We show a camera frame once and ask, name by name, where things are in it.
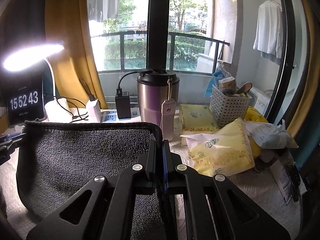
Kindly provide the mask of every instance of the gray towel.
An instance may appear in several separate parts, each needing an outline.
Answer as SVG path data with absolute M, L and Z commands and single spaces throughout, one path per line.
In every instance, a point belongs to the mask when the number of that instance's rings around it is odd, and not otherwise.
M 118 175 L 157 142 L 156 192 L 136 198 L 131 239 L 176 239 L 169 198 L 163 192 L 162 135 L 150 123 L 58 124 L 26 122 L 17 186 L 25 207 L 41 218 L 95 175 Z

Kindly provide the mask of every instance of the woven basket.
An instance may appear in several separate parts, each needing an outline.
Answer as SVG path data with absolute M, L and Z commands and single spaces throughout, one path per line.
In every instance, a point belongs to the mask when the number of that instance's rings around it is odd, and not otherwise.
M 244 119 L 250 100 L 251 97 L 249 95 L 248 98 L 228 97 L 216 86 L 213 86 L 210 111 L 221 128 L 239 117 Z

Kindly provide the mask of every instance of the power adapter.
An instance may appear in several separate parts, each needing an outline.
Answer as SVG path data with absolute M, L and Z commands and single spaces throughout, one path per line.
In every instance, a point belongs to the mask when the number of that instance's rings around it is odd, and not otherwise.
M 122 89 L 120 90 L 117 89 L 115 100 L 116 100 L 118 118 L 119 119 L 131 118 L 129 92 L 122 92 Z

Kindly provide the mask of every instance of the railing post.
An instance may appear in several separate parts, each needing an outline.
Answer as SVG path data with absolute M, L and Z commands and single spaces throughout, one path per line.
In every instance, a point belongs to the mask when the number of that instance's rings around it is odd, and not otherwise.
M 124 70 L 124 33 L 120 34 L 120 65 L 121 70 Z
M 214 73 L 216 71 L 216 67 L 217 67 L 219 44 L 220 43 L 216 42 L 216 49 L 214 51 L 214 61 L 213 61 L 212 73 Z
M 169 67 L 169 70 L 173 70 L 176 35 L 174 35 L 174 34 L 170 34 L 170 35 L 171 35 L 171 44 L 170 44 L 170 67 Z

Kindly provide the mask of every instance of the table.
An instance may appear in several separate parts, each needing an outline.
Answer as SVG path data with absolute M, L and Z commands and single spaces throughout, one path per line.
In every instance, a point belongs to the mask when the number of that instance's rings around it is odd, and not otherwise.
M 81 114 L 85 113 L 85 109 L 79 109 Z M 188 147 L 181 145 L 180 127 L 178 111 L 174 118 L 174 138 L 170 142 L 170 149 L 173 153 L 181 156 L 182 162 L 193 167 L 193 161 L 188 155 Z M 288 152 L 280 158 L 284 163 L 293 162 L 291 154 Z M 27 209 L 23 206 L 18 196 L 17 183 L 15 174 L 18 164 L 18 149 L 11 155 L 11 160 L 0 167 L 0 185 L 2 185 L 4 196 L 7 202 L 8 221 L 17 231 L 17 233 L 25 239 L 28 232 L 36 225 L 30 218 Z M 265 169 L 261 173 L 253 170 L 245 171 L 228 177 L 236 184 L 244 193 L 255 201 L 262 209 L 278 221 L 290 234 L 291 239 L 295 239 L 300 231 L 300 203 L 292 200 L 285 204 L 269 169 Z M 305 191 L 303 183 L 300 185 L 300 191 Z M 184 204 L 182 195 L 176 196 L 176 215 L 179 240 L 186 239 L 186 223 L 184 217 Z

